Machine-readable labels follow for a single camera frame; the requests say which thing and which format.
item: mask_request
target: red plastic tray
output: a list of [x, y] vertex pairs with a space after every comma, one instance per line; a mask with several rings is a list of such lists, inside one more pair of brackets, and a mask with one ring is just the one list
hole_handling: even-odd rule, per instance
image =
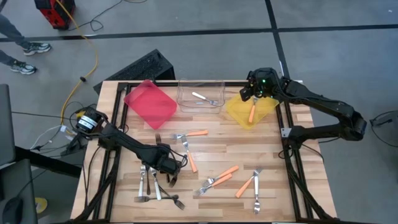
[[177, 109], [177, 103], [149, 80], [135, 87], [124, 102], [153, 129], [160, 128]]

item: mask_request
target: red equipment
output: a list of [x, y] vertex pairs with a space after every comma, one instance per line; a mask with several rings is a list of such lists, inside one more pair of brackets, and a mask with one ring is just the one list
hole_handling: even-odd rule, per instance
[[[67, 30], [70, 18], [56, 0], [34, 0], [36, 8], [51, 23], [54, 29]], [[59, 0], [69, 14], [75, 10], [75, 0]]]

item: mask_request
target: yellow cable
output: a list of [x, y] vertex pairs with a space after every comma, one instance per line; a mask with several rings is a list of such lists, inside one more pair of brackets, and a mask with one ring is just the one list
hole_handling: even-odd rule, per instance
[[[91, 71], [88, 72], [87, 75], [84, 76], [84, 78], [87, 78], [88, 76], [90, 76], [90, 75], [95, 71], [95, 69], [96, 69], [97, 66], [98, 66], [98, 53], [97, 53], [97, 49], [95, 48], [95, 46], [94, 46], [94, 44], [91, 42], [91, 40], [87, 39], [87, 37], [85, 37], [85, 36], [83, 35], [82, 31], [81, 31], [80, 28], [79, 28], [79, 25], [76, 23], [76, 21], [73, 19], [73, 17], [69, 14], [69, 12], [67, 11], [67, 9], [65, 9], [65, 7], [63, 6], [63, 4], [62, 4], [59, 0], [56, 0], [56, 2], [61, 6], [61, 8], [65, 11], [65, 13], [66, 13], [66, 14], [68, 15], [68, 17], [70, 18], [70, 20], [74, 23], [76, 29], [77, 29], [77, 30], [79, 31], [79, 33], [80, 33], [80, 36], [81, 36], [82, 38], [84, 38], [84, 39], [94, 48], [94, 51], [95, 51], [95, 65], [94, 65], [93, 69], [91, 69]], [[63, 107], [62, 107], [62, 110], [61, 110], [61, 125], [63, 125], [63, 115], [65, 114], [65, 107], [67, 106], [67, 103], [69, 102], [69, 100], [70, 100], [70, 98], [72, 97], [72, 95], [75, 93], [76, 89], [80, 86], [80, 84], [81, 84], [81, 80], [80, 80], [80, 81], [76, 84], [76, 86], [73, 88], [72, 92], [70, 92], [70, 94], [69, 94], [67, 100], [66, 100], [65, 103], [63, 104]]]

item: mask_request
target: shoe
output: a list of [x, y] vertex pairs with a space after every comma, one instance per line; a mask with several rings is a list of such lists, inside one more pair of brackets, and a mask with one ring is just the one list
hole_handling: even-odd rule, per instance
[[30, 43], [29, 49], [24, 49], [24, 55], [33, 55], [36, 53], [48, 52], [51, 49], [50, 44]]
[[15, 60], [14, 64], [10, 67], [13, 72], [20, 72], [24, 75], [31, 75], [36, 72], [36, 68], [33, 65], [28, 65], [26, 62], [20, 62]]

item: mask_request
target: clear plastic container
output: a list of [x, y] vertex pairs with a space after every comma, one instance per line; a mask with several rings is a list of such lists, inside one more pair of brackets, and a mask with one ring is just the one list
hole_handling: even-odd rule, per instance
[[[178, 82], [177, 103], [184, 113], [219, 113], [225, 104], [225, 82], [208, 82], [181, 79]], [[204, 96], [208, 101], [193, 95]]]

